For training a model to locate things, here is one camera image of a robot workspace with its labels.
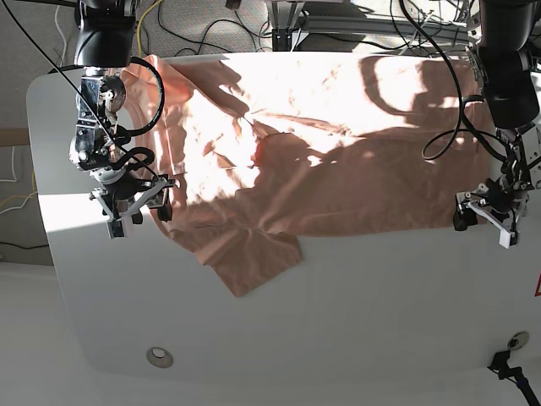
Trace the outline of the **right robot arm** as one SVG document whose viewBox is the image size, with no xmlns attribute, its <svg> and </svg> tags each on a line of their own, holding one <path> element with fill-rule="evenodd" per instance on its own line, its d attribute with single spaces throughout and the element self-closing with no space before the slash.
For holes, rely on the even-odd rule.
<svg viewBox="0 0 541 406">
<path fill-rule="evenodd" d="M 148 133 L 158 124 L 165 107 L 160 74 L 150 63 L 132 54 L 138 5 L 136 1 L 77 3 L 79 37 L 74 63 L 85 73 L 76 91 L 78 119 L 69 158 L 100 184 L 90 198 L 101 204 L 115 237 L 124 235 L 127 222 L 142 223 L 144 206 L 155 210 L 160 220 L 172 220 L 167 191 L 174 185 L 173 180 L 156 173 L 150 178 L 137 177 L 140 169 L 150 169 L 155 154 L 146 147 L 125 148 L 134 137 Z M 127 97 L 120 73 L 132 63 L 154 76 L 158 104 L 149 123 L 138 129 L 125 129 L 117 119 Z"/>
</svg>

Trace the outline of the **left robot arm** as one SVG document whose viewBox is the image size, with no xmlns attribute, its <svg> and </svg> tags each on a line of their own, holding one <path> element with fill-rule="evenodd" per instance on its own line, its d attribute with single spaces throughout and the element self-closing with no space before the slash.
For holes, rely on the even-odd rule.
<svg viewBox="0 0 541 406">
<path fill-rule="evenodd" d="M 467 55 L 481 92 L 459 98 L 456 129 L 470 133 L 501 167 L 498 179 L 456 194 L 453 227 L 465 231 L 483 217 L 498 228 L 506 248 L 517 243 L 529 194 L 540 188 L 540 127 L 534 122 L 540 106 L 531 77 L 536 58 L 527 45 L 539 17 L 538 1 L 481 1 L 467 23 Z M 504 153 L 467 118 L 470 102 L 487 104 Z"/>
</svg>

